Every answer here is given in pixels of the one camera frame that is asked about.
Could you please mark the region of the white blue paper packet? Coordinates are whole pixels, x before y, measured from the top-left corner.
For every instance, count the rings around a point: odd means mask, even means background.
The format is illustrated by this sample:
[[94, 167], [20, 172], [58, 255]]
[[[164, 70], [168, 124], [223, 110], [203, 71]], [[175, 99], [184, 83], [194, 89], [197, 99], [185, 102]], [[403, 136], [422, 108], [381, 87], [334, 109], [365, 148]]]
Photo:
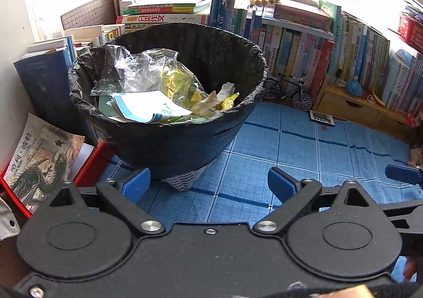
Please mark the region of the white blue paper packet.
[[175, 104], [160, 91], [113, 93], [106, 103], [112, 110], [110, 118], [122, 122], [164, 123], [191, 115], [191, 111]]

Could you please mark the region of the white tissue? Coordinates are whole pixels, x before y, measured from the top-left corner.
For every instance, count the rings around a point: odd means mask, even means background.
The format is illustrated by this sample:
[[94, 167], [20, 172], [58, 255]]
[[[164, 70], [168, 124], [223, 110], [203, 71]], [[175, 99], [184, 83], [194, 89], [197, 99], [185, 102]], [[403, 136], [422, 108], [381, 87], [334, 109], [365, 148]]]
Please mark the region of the white tissue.
[[203, 118], [212, 117], [221, 111], [231, 109], [239, 95], [235, 92], [234, 83], [225, 83], [218, 93], [213, 91], [205, 99], [196, 103], [191, 108], [191, 112]]

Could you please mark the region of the white trash bin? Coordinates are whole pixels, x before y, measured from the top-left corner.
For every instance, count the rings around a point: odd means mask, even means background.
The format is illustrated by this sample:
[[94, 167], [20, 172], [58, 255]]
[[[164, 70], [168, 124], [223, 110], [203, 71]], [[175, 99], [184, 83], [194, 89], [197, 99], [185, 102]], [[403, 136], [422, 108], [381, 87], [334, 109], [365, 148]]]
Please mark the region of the white trash bin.
[[207, 167], [208, 166], [203, 166], [195, 171], [163, 179], [163, 182], [167, 183], [177, 191], [188, 191], [207, 169]]

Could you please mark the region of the blue checkered table mat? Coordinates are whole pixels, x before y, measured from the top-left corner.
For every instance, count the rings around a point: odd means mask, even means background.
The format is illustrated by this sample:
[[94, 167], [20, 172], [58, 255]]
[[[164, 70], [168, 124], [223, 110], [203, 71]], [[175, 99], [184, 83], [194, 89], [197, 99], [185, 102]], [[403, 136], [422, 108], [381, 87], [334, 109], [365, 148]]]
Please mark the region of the blue checkered table mat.
[[389, 164], [409, 160], [406, 143], [347, 121], [333, 126], [312, 122], [293, 108], [259, 103], [235, 139], [188, 191], [153, 181], [138, 206], [170, 226], [175, 222], [253, 224], [280, 206], [268, 189], [276, 166], [296, 179], [324, 186], [357, 180], [378, 203], [420, 199], [422, 190], [388, 179]]

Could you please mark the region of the red plastic basket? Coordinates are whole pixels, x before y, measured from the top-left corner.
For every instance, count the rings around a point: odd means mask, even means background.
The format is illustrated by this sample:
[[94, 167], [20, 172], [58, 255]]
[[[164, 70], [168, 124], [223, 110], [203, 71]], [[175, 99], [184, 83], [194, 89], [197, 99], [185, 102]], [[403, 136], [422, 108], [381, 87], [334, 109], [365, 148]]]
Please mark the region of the red plastic basket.
[[399, 27], [397, 33], [406, 44], [412, 46], [415, 50], [423, 51], [423, 27], [422, 23], [405, 14], [399, 18]]

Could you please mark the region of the wooden drawer shelf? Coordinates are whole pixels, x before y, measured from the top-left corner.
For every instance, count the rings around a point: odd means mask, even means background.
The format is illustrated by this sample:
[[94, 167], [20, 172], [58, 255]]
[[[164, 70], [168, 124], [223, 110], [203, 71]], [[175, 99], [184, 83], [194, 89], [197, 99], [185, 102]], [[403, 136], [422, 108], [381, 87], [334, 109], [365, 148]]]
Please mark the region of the wooden drawer shelf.
[[408, 144], [412, 142], [413, 128], [403, 113], [352, 97], [345, 88], [330, 86], [327, 78], [322, 83], [312, 109], [364, 125]]

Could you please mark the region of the small white calculator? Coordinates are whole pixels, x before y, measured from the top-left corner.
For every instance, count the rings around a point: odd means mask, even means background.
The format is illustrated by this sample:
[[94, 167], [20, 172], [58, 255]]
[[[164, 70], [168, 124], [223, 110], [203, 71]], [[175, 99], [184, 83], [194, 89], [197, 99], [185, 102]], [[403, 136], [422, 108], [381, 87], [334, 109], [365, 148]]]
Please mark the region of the small white calculator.
[[327, 115], [314, 110], [309, 110], [310, 120], [322, 125], [334, 126], [335, 122], [332, 115]]

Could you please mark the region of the illustrated dragon cover book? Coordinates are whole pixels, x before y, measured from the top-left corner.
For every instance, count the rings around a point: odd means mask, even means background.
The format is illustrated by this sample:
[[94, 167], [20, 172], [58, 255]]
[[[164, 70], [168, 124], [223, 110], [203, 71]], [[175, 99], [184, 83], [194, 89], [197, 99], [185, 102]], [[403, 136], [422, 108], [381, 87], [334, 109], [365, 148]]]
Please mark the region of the illustrated dragon cover book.
[[30, 213], [68, 179], [84, 140], [36, 115], [27, 116], [4, 181]]

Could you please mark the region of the clear plastic bottle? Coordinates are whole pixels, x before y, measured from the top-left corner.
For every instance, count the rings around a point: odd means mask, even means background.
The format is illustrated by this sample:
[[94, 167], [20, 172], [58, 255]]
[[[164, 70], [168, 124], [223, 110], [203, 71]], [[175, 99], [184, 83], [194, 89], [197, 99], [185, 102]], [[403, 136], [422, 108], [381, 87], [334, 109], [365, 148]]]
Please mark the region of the clear plastic bottle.
[[132, 54], [121, 45], [106, 45], [105, 64], [91, 96], [159, 91], [165, 66], [178, 58], [175, 50], [156, 48]]

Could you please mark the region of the dark blue upright book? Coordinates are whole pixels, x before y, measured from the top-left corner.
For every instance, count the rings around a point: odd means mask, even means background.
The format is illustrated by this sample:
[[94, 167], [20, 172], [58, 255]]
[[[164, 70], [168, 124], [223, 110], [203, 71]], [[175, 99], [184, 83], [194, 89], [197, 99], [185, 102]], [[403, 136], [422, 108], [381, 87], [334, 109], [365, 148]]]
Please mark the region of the dark blue upright book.
[[91, 146], [98, 138], [70, 98], [68, 70], [72, 62], [67, 48], [27, 53], [14, 63], [36, 115], [61, 130], [83, 136]]

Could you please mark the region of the yellow banana toy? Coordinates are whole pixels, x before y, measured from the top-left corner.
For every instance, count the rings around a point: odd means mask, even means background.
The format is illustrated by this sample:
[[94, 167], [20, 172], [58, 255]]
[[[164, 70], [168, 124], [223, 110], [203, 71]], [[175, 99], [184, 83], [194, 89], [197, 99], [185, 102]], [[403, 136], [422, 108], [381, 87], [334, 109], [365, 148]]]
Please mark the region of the yellow banana toy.
[[376, 91], [375, 91], [375, 89], [373, 88], [372, 90], [371, 90], [371, 93], [372, 93], [372, 96], [374, 97], [374, 100], [380, 105], [380, 106], [383, 106], [383, 107], [385, 107], [386, 106], [386, 104], [385, 104], [385, 102], [376, 94]]

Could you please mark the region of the red book tray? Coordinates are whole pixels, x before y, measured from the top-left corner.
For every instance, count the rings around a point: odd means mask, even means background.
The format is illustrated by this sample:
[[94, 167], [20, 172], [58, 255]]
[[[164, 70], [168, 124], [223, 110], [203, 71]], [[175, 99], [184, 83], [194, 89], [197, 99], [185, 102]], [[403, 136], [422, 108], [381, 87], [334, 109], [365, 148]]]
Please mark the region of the red book tray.
[[1, 191], [25, 218], [64, 181], [78, 187], [95, 185], [115, 155], [104, 141], [94, 147], [78, 140], [22, 141], [1, 172]]

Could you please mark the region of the brown hardcover lying book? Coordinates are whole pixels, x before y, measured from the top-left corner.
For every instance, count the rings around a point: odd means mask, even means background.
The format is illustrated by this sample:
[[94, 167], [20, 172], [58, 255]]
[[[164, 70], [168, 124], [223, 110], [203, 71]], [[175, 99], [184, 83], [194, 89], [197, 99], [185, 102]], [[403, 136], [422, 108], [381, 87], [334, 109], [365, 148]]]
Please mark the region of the brown hardcover lying book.
[[292, 0], [281, 0], [275, 4], [274, 17], [304, 23], [329, 31], [332, 17], [319, 7]]

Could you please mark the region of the gold foil wrapper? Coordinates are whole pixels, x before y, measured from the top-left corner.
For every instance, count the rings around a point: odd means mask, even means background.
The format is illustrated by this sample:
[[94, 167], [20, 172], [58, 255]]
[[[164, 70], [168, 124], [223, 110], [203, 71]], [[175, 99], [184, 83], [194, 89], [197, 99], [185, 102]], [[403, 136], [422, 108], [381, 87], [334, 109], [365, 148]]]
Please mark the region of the gold foil wrapper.
[[197, 77], [178, 61], [163, 66], [160, 89], [175, 104], [188, 110], [211, 94], [206, 93]]

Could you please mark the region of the black bin liner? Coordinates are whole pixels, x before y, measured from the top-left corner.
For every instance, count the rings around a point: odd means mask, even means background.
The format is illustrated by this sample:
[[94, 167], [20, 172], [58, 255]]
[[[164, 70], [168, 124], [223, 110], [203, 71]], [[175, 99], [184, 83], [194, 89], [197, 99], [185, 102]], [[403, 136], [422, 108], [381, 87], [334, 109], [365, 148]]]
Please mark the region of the black bin liner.
[[146, 167], [154, 179], [169, 179], [209, 165], [232, 142], [264, 93], [268, 66], [253, 41], [207, 25], [174, 22], [112, 40], [132, 54], [153, 48], [179, 53], [179, 60], [207, 93], [234, 83], [239, 97], [233, 108], [200, 123], [121, 123], [98, 110], [90, 91], [105, 75], [105, 47], [91, 49], [68, 71], [70, 98], [99, 137], [116, 148], [133, 168]]

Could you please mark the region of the miniature black bicycle model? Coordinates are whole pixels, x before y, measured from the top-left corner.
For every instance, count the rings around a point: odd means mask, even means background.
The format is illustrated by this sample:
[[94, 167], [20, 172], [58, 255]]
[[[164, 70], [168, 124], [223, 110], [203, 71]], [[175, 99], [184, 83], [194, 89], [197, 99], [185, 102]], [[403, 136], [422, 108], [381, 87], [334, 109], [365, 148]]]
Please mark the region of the miniature black bicycle model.
[[309, 111], [312, 107], [312, 98], [304, 91], [306, 77], [286, 76], [278, 74], [278, 77], [269, 77], [265, 81], [264, 98], [268, 100], [288, 99], [293, 108], [301, 111]]

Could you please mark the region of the blue yarn ball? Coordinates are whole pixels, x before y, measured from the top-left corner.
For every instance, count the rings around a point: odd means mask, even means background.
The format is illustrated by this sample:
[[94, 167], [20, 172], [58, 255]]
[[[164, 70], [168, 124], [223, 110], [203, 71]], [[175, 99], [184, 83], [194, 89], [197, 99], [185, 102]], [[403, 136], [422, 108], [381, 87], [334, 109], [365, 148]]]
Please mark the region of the blue yarn ball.
[[360, 98], [363, 94], [361, 85], [357, 81], [348, 81], [346, 83], [346, 91], [350, 96]]

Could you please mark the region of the red white stacked book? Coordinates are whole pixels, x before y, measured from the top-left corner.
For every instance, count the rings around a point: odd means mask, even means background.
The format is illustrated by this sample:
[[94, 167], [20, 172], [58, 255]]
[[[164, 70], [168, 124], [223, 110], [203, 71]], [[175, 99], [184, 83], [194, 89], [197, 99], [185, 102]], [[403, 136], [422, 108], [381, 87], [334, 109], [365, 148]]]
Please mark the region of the red white stacked book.
[[209, 15], [205, 14], [145, 14], [145, 15], [123, 15], [116, 19], [117, 24], [137, 24], [137, 23], [170, 23], [170, 22], [190, 22], [206, 25]]

